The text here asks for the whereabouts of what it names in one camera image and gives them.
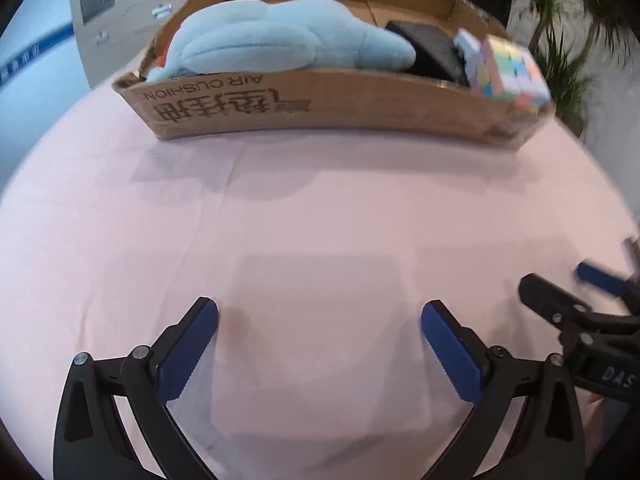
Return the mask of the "light blue plush toy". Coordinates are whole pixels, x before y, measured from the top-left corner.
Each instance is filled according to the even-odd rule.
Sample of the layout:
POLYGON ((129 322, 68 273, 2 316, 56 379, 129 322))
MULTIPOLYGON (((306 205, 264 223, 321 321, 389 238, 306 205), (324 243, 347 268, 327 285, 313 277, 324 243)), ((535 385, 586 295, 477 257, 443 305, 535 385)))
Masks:
POLYGON ((405 38, 356 18, 335 0, 232 0, 186 18, 146 80, 314 68, 402 72, 415 60, 405 38))

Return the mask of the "pastel rubik's cube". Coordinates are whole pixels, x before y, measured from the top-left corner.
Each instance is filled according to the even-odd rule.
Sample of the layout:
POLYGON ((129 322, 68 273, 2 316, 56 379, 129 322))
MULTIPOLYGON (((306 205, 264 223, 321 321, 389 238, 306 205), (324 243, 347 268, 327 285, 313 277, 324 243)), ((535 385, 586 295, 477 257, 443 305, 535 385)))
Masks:
POLYGON ((548 84, 528 49, 492 35, 480 41, 463 28, 454 37, 454 47, 470 88, 481 96, 531 110, 551 102, 548 84))

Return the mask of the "grey glass-door cabinet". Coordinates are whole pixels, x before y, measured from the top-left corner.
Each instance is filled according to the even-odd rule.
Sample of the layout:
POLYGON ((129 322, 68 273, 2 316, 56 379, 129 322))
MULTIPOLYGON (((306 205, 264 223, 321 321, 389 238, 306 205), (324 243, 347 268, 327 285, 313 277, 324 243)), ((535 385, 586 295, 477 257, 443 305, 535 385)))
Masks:
POLYGON ((70 0, 73 28, 90 87, 146 48, 186 0, 70 0))

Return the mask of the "tall palm plant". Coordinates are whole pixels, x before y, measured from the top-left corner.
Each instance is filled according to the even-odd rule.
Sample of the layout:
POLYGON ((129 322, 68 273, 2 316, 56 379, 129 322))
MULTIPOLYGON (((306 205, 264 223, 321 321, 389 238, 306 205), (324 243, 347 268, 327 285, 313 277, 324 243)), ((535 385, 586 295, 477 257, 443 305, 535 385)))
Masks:
POLYGON ((581 139, 604 76, 639 68, 639 40, 615 0, 513 0, 509 26, 533 52, 548 82, 556 117, 581 139))

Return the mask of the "brown cardboard box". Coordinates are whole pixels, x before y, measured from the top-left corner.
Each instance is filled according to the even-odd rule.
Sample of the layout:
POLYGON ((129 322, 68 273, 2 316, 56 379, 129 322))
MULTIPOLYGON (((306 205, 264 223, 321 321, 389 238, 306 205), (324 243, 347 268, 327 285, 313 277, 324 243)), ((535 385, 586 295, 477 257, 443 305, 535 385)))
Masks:
POLYGON ((380 129, 519 148, 554 115, 469 0, 186 0, 114 90, 162 140, 380 129))

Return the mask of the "black rectangular box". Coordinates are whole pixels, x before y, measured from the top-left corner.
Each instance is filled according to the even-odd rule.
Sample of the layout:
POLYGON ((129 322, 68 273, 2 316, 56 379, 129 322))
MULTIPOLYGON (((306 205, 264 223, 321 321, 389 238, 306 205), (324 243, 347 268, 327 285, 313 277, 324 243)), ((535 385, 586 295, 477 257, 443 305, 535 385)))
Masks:
POLYGON ((407 74, 448 81, 459 86, 469 85, 454 42, 437 26, 390 21, 386 29, 405 38, 416 51, 416 60, 406 70, 407 74))

